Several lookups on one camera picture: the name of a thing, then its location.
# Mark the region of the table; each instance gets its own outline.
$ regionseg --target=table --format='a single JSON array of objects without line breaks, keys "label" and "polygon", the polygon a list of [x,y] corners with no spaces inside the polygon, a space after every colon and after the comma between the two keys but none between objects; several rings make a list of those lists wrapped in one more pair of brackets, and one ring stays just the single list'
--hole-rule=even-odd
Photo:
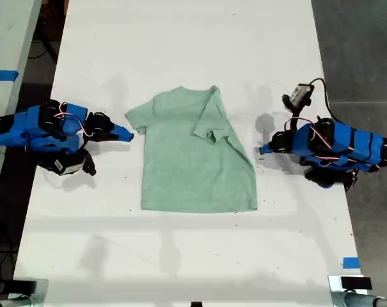
[{"label": "table", "polygon": [[[71,0],[52,98],[129,128],[124,114],[155,94],[216,84],[259,209],[142,211],[144,137],[89,144],[95,177],[37,169],[15,278],[48,279],[46,306],[332,306],[328,275],[356,256],[343,187],[253,150],[290,117],[281,95],[319,76],[309,0]],[[302,113],[316,115],[320,86]]]},{"label": "table", "polygon": [[[20,73],[15,82],[0,82],[0,116],[15,112],[40,7],[41,0],[0,0],[0,70]],[[0,147],[0,172],[4,151]]]}]

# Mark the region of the t-shirt hem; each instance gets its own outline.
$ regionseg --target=t-shirt hem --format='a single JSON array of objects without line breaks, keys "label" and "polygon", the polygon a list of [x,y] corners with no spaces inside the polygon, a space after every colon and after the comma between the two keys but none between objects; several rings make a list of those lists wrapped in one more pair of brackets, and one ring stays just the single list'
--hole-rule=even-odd
[{"label": "t-shirt hem", "polygon": [[257,201],[244,201],[242,203],[248,203],[249,206],[246,208],[243,207],[234,207],[234,205],[237,205],[237,202],[232,204],[231,208],[226,208],[226,204],[223,204],[223,206],[226,207],[214,207],[214,208],[209,208],[209,210],[195,210],[195,209],[203,209],[203,205],[200,205],[200,208],[194,208],[192,207],[191,209],[189,208],[181,208],[180,203],[178,205],[175,205],[172,203],[172,205],[168,205],[165,207],[160,207],[157,205],[157,202],[153,202],[150,204],[149,201],[143,202],[141,209],[142,210],[151,210],[151,211],[162,211],[162,212],[175,212],[175,213],[229,213],[229,212],[249,212],[249,211],[255,211],[257,210]]}]

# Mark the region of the t-shirt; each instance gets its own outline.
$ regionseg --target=t-shirt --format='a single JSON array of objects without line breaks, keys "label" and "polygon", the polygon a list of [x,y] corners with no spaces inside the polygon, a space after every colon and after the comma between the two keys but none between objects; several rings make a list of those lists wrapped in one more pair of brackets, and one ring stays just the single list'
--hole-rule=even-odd
[{"label": "t-shirt", "polygon": [[142,209],[257,209],[255,171],[227,120],[217,87],[195,91],[180,86],[126,117],[145,134]]}]

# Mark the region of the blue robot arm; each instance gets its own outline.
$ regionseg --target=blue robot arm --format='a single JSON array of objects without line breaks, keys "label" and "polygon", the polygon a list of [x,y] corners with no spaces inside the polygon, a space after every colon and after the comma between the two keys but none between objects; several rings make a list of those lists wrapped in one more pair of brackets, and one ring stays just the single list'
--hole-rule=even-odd
[{"label": "blue robot arm", "polygon": [[[59,175],[83,169],[96,173],[88,141],[125,141],[134,135],[103,113],[88,113],[81,106],[50,100],[43,106],[0,117],[0,145],[24,146],[38,165]],[[77,132],[83,131],[81,145]]]},{"label": "blue robot arm", "polygon": [[[324,80],[320,80],[326,91]],[[297,129],[298,115],[304,106],[311,104],[313,89],[312,83],[299,84],[290,97],[283,96],[283,103],[293,114],[290,129],[275,133],[259,152],[262,155],[296,154],[300,164],[311,166],[305,174],[308,180],[322,187],[341,182],[348,190],[355,183],[359,170],[374,172],[387,166],[387,139],[330,118],[318,118],[316,123],[308,121]]]}]

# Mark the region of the t-shirt sleeve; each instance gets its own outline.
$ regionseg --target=t-shirt sleeve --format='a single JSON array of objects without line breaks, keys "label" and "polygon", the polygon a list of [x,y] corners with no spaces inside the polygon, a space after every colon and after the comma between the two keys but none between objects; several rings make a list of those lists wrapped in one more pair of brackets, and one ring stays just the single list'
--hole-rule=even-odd
[{"label": "t-shirt sleeve", "polygon": [[146,133],[146,128],[155,121],[155,98],[135,107],[125,116],[133,129],[139,133]]},{"label": "t-shirt sleeve", "polygon": [[228,121],[223,106],[210,101],[196,123],[193,134],[212,144],[228,136]]}]

